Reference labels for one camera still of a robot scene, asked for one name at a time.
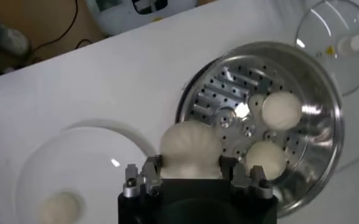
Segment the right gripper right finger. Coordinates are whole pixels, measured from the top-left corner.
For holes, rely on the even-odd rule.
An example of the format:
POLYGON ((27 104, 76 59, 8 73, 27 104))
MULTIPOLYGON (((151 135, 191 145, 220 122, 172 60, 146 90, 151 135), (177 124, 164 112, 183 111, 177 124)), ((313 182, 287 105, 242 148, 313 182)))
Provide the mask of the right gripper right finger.
POLYGON ((248 175, 245 167, 236 158, 220 156, 220 169, 222 178, 229 180, 235 189, 262 199, 273 197, 272 187, 268 184, 262 166, 253 166, 248 175))

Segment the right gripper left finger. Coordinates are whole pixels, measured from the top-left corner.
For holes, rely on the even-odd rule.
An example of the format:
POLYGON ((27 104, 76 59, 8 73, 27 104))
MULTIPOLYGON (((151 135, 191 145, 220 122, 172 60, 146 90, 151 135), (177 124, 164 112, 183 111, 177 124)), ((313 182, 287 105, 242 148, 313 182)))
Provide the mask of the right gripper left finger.
POLYGON ((135 198, 142 192, 150 196, 158 193, 163 183, 160 177, 162 168, 162 156, 150 156, 146 159, 141 168, 141 172, 135 164, 128 164, 125 169, 125 183, 123 184, 123 196, 126 198, 135 198))

